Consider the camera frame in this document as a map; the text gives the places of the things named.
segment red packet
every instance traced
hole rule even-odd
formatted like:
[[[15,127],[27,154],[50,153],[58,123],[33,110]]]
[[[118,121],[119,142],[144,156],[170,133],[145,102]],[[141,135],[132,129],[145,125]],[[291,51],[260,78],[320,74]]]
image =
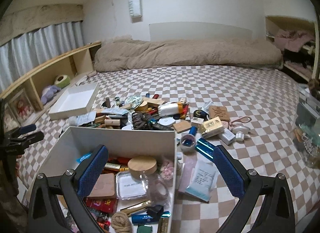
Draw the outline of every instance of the red packet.
[[[84,203],[89,208],[94,208],[96,210],[100,210],[106,213],[115,213],[117,211],[118,200],[117,199],[84,199]]]

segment plush toy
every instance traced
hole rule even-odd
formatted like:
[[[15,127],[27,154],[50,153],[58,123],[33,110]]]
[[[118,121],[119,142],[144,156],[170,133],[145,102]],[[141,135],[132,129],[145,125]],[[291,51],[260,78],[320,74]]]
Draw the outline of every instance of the plush toy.
[[[43,91],[42,91],[42,96],[41,96],[41,102],[43,105],[45,105],[47,102],[49,102],[55,93],[59,92],[61,88],[52,85],[52,86],[46,86]]]

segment white wall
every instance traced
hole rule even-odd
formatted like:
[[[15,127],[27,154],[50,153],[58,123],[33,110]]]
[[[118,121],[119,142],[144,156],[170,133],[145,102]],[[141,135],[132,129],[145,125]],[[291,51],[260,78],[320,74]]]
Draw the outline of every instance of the white wall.
[[[142,11],[142,21],[132,23],[128,0],[85,3],[84,41],[126,34],[133,39],[150,40],[149,24],[175,21],[227,24],[252,30],[253,38],[265,35],[262,0],[142,0]]]
[[[266,16],[290,16],[315,21],[316,13],[310,0],[263,0]]]

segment clear plastic container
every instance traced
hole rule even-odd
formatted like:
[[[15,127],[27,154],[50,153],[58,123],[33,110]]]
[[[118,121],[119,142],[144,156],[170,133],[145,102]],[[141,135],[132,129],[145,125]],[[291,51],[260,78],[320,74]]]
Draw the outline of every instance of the clear plastic container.
[[[291,139],[305,165],[320,166],[320,102],[305,84],[298,84],[299,102],[291,133]]]

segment blue gripper pad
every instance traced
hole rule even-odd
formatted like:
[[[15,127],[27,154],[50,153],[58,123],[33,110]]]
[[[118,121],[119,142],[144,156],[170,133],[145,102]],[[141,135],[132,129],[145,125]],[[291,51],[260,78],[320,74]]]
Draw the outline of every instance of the blue gripper pad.
[[[218,146],[214,148],[212,157],[231,194],[241,199],[244,196],[244,180],[242,176]]]
[[[89,165],[87,165],[87,168],[83,171],[82,176],[77,179],[77,186],[78,191],[77,194],[80,198],[84,198],[86,196],[89,196],[94,185],[96,184],[104,166],[108,162],[108,149],[103,145],[100,145],[100,150],[98,153],[94,151],[89,159],[86,159],[82,161],[78,168],[76,169],[76,172],[81,172],[81,165],[86,164],[87,162],[90,162]]]

